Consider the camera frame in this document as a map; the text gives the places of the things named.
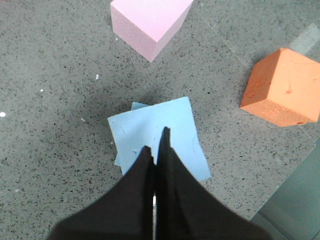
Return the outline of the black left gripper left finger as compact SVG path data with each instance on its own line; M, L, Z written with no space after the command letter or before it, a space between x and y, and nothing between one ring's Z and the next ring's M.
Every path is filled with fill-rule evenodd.
M151 240L155 164L144 146L120 181L96 202L57 223L50 240Z

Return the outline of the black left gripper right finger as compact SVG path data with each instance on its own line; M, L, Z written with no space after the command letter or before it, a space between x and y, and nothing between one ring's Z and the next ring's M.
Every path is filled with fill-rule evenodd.
M156 164L156 239L270 240L264 229L229 210L200 185L171 147L170 133L163 129Z

